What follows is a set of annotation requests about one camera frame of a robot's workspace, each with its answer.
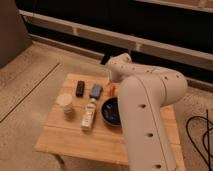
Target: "gray wall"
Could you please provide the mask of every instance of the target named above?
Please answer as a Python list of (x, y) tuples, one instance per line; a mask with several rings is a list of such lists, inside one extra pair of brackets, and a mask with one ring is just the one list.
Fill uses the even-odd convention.
[(0, 68), (31, 45), (14, 0), (0, 4)]

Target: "black cable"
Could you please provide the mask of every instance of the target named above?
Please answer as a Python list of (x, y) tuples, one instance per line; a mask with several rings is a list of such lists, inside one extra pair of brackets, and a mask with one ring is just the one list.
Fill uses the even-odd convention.
[(209, 163), (209, 171), (211, 171), (211, 147), (210, 147), (210, 137), (209, 137), (209, 111), (206, 110), (206, 127), (207, 127), (207, 142), (208, 142), (208, 163)]
[(207, 136), (207, 131), (203, 134), (202, 142), (203, 142), (204, 149), (206, 150), (206, 152), (208, 152), (208, 149), (205, 144), (206, 136)]
[(202, 138), (202, 142), (203, 142), (203, 146), (205, 148), (205, 150), (208, 152), (209, 149), (207, 149), (206, 145), (205, 145), (205, 137), (207, 136), (208, 132), (210, 132), (211, 130), (213, 130), (213, 122), (211, 122), (210, 120), (208, 120), (207, 118), (203, 117), (203, 116), (193, 116), (191, 118), (189, 118), (186, 122), (186, 132), (187, 132), (187, 135), (192, 143), (192, 145), (194, 146), (194, 148), (197, 150), (197, 152), (199, 153), (199, 155), (201, 156), (201, 158), (203, 159), (203, 161), (206, 163), (206, 165), (208, 166), (209, 168), (209, 171), (212, 171), (212, 168), (210, 166), (210, 163), (209, 161), (205, 158), (205, 156), (203, 155), (203, 153), (200, 151), (200, 149), (198, 148), (198, 146), (196, 145), (196, 143), (194, 142), (194, 140), (192, 139), (191, 135), (190, 135), (190, 132), (189, 132), (189, 124), (191, 121), (195, 120), (195, 119), (201, 119), (201, 120), (204, 120), (206, 122), (208, 122), (208, 124), (210, 124), (212, 126), (212, 128), (210, 128), (209, 130), (205, 131), (205, 133), (203, 134), (203, 138)]

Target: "table top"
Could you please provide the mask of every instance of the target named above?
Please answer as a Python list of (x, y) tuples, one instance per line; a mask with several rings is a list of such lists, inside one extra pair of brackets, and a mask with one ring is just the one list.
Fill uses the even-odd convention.
[[(85, 81), (83, 98), (75, 96), (78, 80)], [(91, 132), (85, 133), (81, 130), (81, 119), (85, 113), (85, 105), (90, 101), (89, 92), (95, 83), (103, 86), (103, 92), (97, 101), (93, 129)], [(65, 115), (60, 106), (55, 103), (47, 117), (35, 149), (39, 152), (128, 165), (121, 127), (108, 126), (101, 116), (101, 106), (109, 98), (108, 85), (108, 77), (68, 74), (59, 94), (72, 94), (74, 114)], [(179, 170), (185, 171), (173, 106), (161, 108), (161, 114)]]

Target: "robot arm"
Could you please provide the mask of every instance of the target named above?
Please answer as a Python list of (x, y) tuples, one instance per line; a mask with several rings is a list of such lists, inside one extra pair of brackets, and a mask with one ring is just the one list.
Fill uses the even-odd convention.
[(131, 171), (177, 170), (160, 107), (182, 98), (185, 77), (174, 70), (131, 63), (128, 54), (107, 63), (112, 81), (122, 81), (118, 107)]

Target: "floor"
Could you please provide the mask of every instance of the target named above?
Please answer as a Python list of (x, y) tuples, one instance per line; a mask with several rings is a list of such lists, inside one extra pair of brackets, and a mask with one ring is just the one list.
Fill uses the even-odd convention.
[[(48, 111), (67, 73), (107, 76), (99, 61), (34, 43), (27, 51), (0, 70), (0, 171), (59, 171), (49, 154), (35, 152), (34, 145)], [(213, 108), (213, 93), (189, 88), (175, 106), (187, 171), (207, 171), (185, 133), (186, 120)], [(201, 128), (203, 123), (196, 123)], [(198, 140), (200, 131), (193, 129)], [(67, 158), (66, 170), (120, 171), (120, 166)]]

